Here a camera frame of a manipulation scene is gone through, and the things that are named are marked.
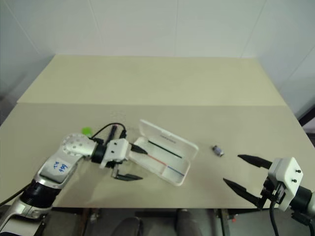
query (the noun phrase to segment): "floor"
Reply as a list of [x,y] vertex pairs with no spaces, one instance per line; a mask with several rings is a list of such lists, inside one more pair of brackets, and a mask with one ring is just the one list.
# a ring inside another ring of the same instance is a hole
[[77,236],[80,215],[52,211],[42,236]]
[[[87,225],[85,236],[110,236],[114,228],[125,218],[134,216],[141,209],[103,209],[101,218],[96,223]],[[190,209],[199,224],[203,236],[221,236],[221,223],[211,209]],[[280,235],[308,236],[309,228],[290,218],[290,210],[276,210],[275,218]],[[174,217],[142,217],[144,236],[176,236]],[[229,220],[231,236],[272,236],[273,229],[269,212],[259,211],[244,213],[235,217],[235,222]]]

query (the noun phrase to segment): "table surface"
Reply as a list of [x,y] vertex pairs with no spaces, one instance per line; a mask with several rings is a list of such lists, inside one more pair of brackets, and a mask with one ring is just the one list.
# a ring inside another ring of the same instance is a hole
[[[222,178],[259,196],[267,170],[238,154],[294,156],[302,185],[314,188],[314,147],[255,60],[57,56],[0,126],[0,201],[32,179],[65,135],[119,121],[133,142],[141,118],[199,146],[184,184],[175,187],[131,161],[122,171],[144,179],[115,180],[82,161],[54,206],[253,208]],[[225,155],[215,156],[212,145]]]
[[286,106],[254,59],[60,55],[19,102]]

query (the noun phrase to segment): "wall tile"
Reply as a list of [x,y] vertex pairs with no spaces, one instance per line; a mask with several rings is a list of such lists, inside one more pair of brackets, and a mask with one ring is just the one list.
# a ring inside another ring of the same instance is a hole
[[240,57],[265,0],[179,0],[177,56]]
[[87,0],[10,0],[13,13],[43,54],[101,55]]
[[174,55],[176,0],[91,2],[106,55]]
[[268,0],[244,57],[259,60],[277,88],[315,45],[315,1]]
[[315,104],[315,48],[284,83],[280,93],[297,117]]
[[9,96],[15,104],[49,59],[37,53],[3,0],[0,4],[0,100]]

